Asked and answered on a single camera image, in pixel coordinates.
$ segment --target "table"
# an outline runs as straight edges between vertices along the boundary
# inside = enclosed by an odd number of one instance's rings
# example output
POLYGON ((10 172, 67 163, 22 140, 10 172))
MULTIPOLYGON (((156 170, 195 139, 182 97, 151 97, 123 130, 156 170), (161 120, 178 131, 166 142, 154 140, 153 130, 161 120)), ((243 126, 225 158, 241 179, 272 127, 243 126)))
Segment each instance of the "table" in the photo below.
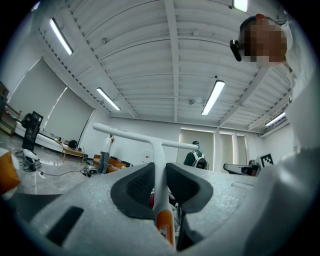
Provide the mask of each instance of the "table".
POLYGON ((63 153, 64 153, 63 160, 65 160, 66 154, 69 154, 69 155, 82 157, 82 163, 84 163, 85 152, 83 152, 83 151, 74 150, 71 147, 68 147, 66 145, 62 145, 61 156, 63 153))

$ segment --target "green shirt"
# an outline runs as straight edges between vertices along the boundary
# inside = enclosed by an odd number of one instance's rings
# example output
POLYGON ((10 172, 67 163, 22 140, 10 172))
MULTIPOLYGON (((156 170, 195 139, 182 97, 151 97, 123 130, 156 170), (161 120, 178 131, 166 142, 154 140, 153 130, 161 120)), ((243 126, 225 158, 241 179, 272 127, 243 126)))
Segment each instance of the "green shirt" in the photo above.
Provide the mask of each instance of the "green shirt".
MULTIPOLYGON (((198 153, 198 156, 202 156, 202 152, 200 150, 196 150, 196 152, 198 153)), ((192 152, 189 152, 186 157, 185 160, 183 162, 184 165, 186 166, 192 166, 195 162, 195 156, 192 152)))

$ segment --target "backpack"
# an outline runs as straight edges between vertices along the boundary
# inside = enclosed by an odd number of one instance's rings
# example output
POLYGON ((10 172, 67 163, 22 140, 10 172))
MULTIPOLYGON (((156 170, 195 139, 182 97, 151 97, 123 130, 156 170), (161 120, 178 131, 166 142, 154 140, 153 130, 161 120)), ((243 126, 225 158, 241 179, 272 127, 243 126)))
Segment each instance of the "backpack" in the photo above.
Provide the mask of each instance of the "backpack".
POLYGON ((68 143, 68 147, 69 148, 72 148, 72 149, 75 149, 77 147, 77 144, 78 142, 76 140, 70 140, 69 143, 68 143))
POLYGON ((32 117, 31 113, 28 113, 25 115, 24 119, 21 121, 22 127, 26 128, 26 129, 29 127, 31 117, 32 117))
POLYGON ((206 161, 205 154, 202 153, 202 155, 199 156, 196 150, 193 150, 192 154, 195 158, 195 161, 193 162, 192 166, 199 169, 208 170, 208 162, 206 161))

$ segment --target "shiny floor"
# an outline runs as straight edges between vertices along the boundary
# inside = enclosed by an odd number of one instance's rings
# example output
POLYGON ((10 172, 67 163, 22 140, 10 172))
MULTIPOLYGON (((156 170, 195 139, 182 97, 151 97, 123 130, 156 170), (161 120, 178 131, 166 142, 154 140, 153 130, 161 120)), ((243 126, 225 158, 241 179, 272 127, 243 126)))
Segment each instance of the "shiny floor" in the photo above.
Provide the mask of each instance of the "shiny floor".
MULTIPOLYGON (((9 136, 0 130, 0 148, 9 150, 12 155, 17 150, 22 150, 23 140, 16 136, 9 136)), ((25 172, 20 167, 17 174, 20 178, 20 184, 17 192, 35 195, 53 195, 65 194, 77 184, 89 179, 79 172, 86 164, 82 163, 81 159, 73 156, 65 156, 65 160, 60 157, 60 153, 55 153, 50 150, 35 146, 34 152, 40 158, 41 169, 35 172, 25 172)), ((22 158, 17 157, 19 162, 23 162, 22 158)))

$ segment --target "white backpack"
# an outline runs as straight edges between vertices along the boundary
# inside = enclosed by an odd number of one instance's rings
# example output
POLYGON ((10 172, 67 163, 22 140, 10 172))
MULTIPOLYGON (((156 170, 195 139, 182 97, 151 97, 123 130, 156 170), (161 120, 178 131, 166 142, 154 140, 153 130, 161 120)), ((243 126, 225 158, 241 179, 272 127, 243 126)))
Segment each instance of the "white backpack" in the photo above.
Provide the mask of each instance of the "white backpack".
POLYGON ((196 167, 196 168, 208 170, 208 162, 206 161, 205 154, 202 153, 202 155, 200 156, 200 155, 198 155, 198 152, 196 150, 193 150, 192 154, 195 158, 192 166, 196 167))

